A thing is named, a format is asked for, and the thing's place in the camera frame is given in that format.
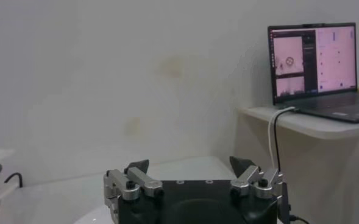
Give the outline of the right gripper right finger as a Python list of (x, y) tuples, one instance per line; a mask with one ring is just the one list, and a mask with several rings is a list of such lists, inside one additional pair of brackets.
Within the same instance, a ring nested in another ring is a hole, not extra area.
[(283, 175), (278, 169), (262, 171), (251, 160), (235, 156), (230, 156), (229, 161), (236, 176), (236, 179), (230, 181), (230, 185), (240, 197), (250, 194), (260, 199), (282, 197)]

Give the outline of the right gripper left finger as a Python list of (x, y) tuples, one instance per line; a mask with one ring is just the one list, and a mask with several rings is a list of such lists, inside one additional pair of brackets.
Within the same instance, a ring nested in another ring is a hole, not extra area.
[(103, 176), (104, 203), (109, 208), (118, 206), (118, 199), (135, 201), (141, 194), (159, 198), (163, 195), (163, 182), (151, 178), (147, 172), (149, 160), (130, 163), (124, 171), (108, 170)]

